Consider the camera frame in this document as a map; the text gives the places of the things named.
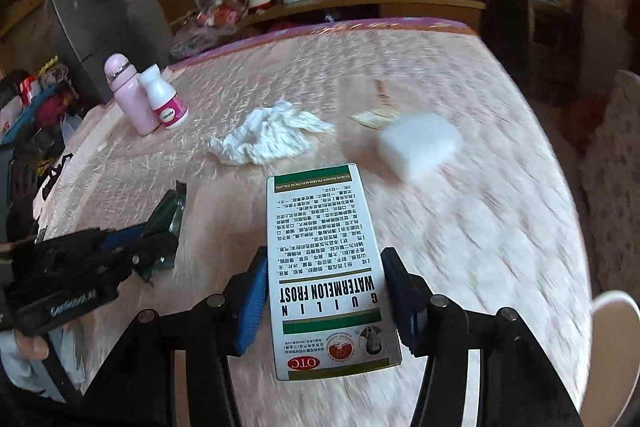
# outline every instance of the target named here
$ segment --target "pink mattress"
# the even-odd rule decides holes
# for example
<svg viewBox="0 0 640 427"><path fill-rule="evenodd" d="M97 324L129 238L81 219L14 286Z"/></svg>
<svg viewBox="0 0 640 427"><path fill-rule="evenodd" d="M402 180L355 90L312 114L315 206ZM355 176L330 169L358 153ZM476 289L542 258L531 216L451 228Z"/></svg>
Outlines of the pink mattress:
<svg viewBox="0 0 640 427"><path fill-rule="evenodd" d="M82 319L92 377L141 309L182 311L222 290L266 243L266 179L358 165L380 248L466 309L516 308L579 407L590 355L590 285L574 202L529 105L482 41L459 23L374 20L294 28L236 42L164 74L190 110L173 131L137 136L119 108L87 131L52 191L47 237L144 221L175 180L188 184L172 273L131 277L120 297ZM398 181L376 157L377 131L350 116L375 108L375 80L403 113L431 111L462 134L455 160L424 185ZM336 131L315 152L267 167L220 165L207 152L255 107L284 98ZM245 425L408 425L425 359L366 375L277 382L268 309L255 343L232 359ZM475 425L471 355L464 425Z"/></svg>

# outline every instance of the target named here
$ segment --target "pink water bottle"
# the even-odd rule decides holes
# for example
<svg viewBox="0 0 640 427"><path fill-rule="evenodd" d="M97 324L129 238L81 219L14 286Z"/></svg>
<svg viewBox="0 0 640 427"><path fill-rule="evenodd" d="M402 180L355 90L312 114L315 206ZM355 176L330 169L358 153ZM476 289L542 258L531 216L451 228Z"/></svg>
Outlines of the pink water bottle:
<svg viewBox="0 0 640 427"><path fill-rule="evenodd" d="M158 128L160 121L151 109L146 91L138 83L138 71L129 59L119 53L111 55L104 63L104 74L113 98L136 131L145 136Z"/></svg>

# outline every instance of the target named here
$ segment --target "white sponge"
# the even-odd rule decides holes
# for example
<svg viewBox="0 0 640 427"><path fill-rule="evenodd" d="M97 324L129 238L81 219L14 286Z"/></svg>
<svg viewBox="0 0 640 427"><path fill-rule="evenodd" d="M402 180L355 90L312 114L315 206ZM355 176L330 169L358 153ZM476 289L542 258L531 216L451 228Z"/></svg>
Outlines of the white sponge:
<svg viewBox="0 0 640 427"><path fill-rule="evenodd" d="M378 154L405 183L415 184L460 148L458 130L430 112L402 116L378 138Z"/></svg>

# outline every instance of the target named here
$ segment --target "bedspread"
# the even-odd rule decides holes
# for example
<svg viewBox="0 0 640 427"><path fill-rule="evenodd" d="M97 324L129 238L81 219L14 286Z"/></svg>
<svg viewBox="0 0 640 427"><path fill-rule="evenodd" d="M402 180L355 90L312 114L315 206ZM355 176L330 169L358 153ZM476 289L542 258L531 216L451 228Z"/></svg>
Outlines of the bedspread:
<svg viewBox="0 0 640 427"><path fill-rule="evenodd" d="M170 72L190 109L173 131L140 137L109 108L51 193L47 237L145 220L175 180L188 202L172 273L154 285L130 277L120 297L82 318L85 363L95 374L147 307L188 309L222 290L266 243L266 178L354 162L378 245L462 307L516 308L577 407L590 355L586 254L558 162L526 101L466 26L376 20L294 28L219 48ZM377 131L348 118L378 105L380 86L403 113L431 111L463 137L455 159L419 187L399 182L375 154ZM255 107L284 98L335 124L314 151L267 167L220 165L210 135L225 136ZM250 426L409 425L426 359L402 348L400 366L365 375L277 382L268 309L254 344L231 359ZM470 354L464 425L475 425L478 353Z"/></svg>

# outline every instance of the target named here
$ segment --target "crumpled tissue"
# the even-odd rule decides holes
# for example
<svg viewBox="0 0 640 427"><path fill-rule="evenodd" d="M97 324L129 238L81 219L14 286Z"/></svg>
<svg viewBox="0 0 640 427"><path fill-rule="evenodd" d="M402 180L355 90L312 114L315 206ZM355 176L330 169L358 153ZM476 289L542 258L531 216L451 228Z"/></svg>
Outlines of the crumpled tissue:
<svg viewBox="0 0 640 427"><path fill-rule="evenodd" d="M290 102L278 100L274 107L254 109L224 139L211 138L209 150L224 165L265 165L309 150L311 143L302 130L327 132L333 128L310 112L298 111Z"/></svg>

